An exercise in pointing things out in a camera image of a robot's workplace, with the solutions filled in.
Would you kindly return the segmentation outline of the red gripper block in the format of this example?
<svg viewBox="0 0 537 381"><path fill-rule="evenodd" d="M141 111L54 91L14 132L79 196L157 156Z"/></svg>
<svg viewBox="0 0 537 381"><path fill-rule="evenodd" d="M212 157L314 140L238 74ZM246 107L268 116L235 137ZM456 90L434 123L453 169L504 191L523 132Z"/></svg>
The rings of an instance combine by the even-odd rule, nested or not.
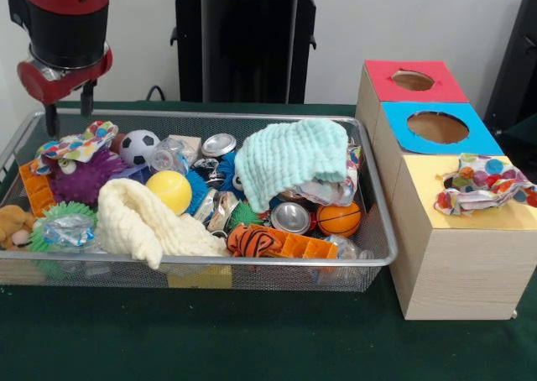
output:
<svg viewBox="0 0 537 381"><path fill-rule="evenodd" d="M47 134L56 138L59 116L55 103L82 89L81 115L90 117L94 105L94 88L98 79L112 67L112 50L104 47L104 55L93 65L81 68L53 67L41 60L29 58L18 63L18 77L27 93L44 104Z"/></svg>

